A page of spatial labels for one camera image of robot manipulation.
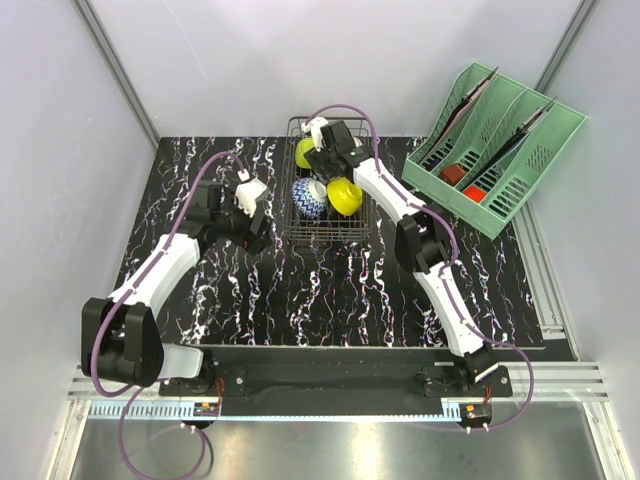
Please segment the wire dish rack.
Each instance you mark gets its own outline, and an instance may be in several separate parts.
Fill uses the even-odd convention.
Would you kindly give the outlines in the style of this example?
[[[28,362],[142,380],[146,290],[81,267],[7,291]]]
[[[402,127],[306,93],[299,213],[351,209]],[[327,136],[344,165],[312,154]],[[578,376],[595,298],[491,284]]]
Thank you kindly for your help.
[[[304,116],[289,119],[282,163],[282,230],[290,241],[359,243],[373,227],[372,201],[346,177],[328,180],[297,161],[313,147]]]

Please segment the white square green bowl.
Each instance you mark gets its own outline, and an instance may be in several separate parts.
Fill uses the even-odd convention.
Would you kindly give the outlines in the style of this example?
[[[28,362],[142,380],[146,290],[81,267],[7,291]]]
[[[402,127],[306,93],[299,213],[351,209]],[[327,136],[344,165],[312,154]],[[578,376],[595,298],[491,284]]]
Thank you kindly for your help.
[[[310,170],[312,168],[311,164],[307,160],[305,154],[308,151],[314,150],[315,145],[313,139],[311,137],[302,138],[295,147],[294,150],[294,162],[295,164],[305,170]]]

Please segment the yellow green bowl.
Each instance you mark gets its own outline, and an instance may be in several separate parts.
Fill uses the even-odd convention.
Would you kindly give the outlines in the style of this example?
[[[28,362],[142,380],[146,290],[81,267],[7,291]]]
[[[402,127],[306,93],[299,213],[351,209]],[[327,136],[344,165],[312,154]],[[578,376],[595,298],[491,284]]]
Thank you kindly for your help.
[[[362,189],[346,177],[331,180],[327,194],[333,208],[343,216],[353,215],[361,207],[364,197]]]

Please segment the red patterned bowl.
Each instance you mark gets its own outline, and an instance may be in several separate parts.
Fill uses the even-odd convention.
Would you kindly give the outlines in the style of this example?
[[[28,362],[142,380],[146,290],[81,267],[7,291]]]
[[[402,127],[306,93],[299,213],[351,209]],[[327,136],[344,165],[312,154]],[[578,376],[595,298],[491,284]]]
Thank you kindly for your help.
[[[327,188],[317,179],[307,177],[294,181],[291,196],[297,211],[306,218],[317,220],[327,209]]]

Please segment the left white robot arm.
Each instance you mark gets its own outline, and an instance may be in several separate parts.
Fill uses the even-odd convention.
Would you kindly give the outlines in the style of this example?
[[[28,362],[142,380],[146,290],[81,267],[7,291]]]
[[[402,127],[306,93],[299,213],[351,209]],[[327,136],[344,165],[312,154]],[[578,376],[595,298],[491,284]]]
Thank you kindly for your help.
[[[198,347],[165,343],[157,316],[182,277],[224,239],[258,254],[270,246],[265,213],[268,187],[258,179],[228,189],[200,182],[169,233],[142,266],[106,298],[91,298],[81,312],[81,369],[103,396],[102,381],[124,388],[180,379],[196,396],[215,386],[212,357]]]

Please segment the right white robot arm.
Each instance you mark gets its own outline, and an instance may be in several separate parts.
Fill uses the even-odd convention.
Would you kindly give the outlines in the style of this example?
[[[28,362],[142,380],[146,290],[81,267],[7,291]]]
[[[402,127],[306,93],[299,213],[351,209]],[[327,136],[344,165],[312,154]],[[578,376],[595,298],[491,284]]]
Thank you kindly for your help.
[[[377,148],[357,141],[344,121],[314,117],[302,124],[302,132],[313,141],[304,156],[320,178],[347,178],[395,223],[395,258],[426,292],[454,357],[450,381],[463,395],[480,394],[497,361],[454,279],[458,247],[449,224],[410,193],[381,162]]]

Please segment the brown block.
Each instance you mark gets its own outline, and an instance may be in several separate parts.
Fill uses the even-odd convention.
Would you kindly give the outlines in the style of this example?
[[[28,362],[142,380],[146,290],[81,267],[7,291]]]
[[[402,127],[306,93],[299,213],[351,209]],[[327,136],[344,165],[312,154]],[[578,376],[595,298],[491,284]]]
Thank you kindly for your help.
[[[439,178],[450,186],[457,185],[466,175],[466,169],[459,163],[453,163],[443,168]]]

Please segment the red block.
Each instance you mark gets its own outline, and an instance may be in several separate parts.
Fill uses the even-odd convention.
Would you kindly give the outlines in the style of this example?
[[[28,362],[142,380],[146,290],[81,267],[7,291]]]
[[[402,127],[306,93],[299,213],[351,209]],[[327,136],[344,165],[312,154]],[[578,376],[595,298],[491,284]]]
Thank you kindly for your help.
[[[470,185],[464,190],[464,195],[476,203],[481,203],[487,192],[476,185]]]

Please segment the green file organizer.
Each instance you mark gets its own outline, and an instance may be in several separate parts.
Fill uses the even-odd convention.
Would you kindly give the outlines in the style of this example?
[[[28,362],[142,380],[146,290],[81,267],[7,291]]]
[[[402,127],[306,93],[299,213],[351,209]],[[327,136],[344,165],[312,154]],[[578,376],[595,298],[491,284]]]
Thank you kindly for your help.
[[[587,119],[557,101],[515,151],[473,182],[516,128],[552,99],[497,71],[461,122],[425,160],[462,97],[493,70],[473,62],[459,73],[431,135],[408,156],[402,171],[406,183],[491,239],[526,203]],[[439,174],[453,163],[462,165],[467,173],[457,185],[450,186]],[[481,203],[464,195],[470,185],[487,192]]]

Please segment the black folder in organizer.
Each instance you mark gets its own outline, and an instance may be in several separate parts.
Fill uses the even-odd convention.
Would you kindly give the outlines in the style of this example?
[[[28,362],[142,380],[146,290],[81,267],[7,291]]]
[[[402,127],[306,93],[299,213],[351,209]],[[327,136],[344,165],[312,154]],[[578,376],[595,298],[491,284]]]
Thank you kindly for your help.
[[[466,93],[462,97],[460,102],[456,105],[456,107],[447,118],[444,127],[438,133],[438,136],[435,138],[433,144],[431,145],[431,148],[425,154],[425,160],[428,160],[429,157],[435,153],[442,140],[450,133],[451,130],[453,130],[457,126],[458,123],[461,122],[466,113],[471,109],[474,103],[493,81],[497,71],[498,67],[491,71],[484,79],[480,80],[473,88],[469,90],[468,93]]]

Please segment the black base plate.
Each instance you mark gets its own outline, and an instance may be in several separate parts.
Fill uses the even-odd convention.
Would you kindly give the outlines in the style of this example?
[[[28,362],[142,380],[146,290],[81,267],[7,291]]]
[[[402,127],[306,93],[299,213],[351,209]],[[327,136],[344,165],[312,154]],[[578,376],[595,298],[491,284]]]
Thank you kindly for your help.
[[[463,384],[454,357],[417,347],[208,346],[222,414],[239,417],[428,415],[441,402],[508,399],[506,367]]]

